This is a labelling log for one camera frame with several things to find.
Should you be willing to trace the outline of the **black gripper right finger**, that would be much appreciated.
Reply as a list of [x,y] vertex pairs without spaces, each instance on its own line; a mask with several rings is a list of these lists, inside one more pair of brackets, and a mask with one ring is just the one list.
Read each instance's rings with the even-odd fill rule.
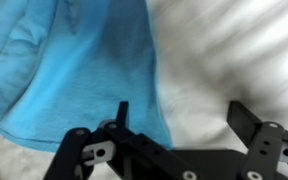
[[274,180],[284,128],[273,122],[262,122],[238,101],[230,102],[227,122],[248,149],[240,178]]

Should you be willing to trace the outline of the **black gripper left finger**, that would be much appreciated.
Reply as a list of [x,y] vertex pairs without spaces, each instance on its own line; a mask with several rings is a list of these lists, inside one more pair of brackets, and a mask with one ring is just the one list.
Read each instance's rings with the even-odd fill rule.
[[117,116],[104,125],[104,137],[115,145],[108,165],[122,180],[204,180],[204,176],[174,152],[144,134],[128,129],[129,103],[119,104]]

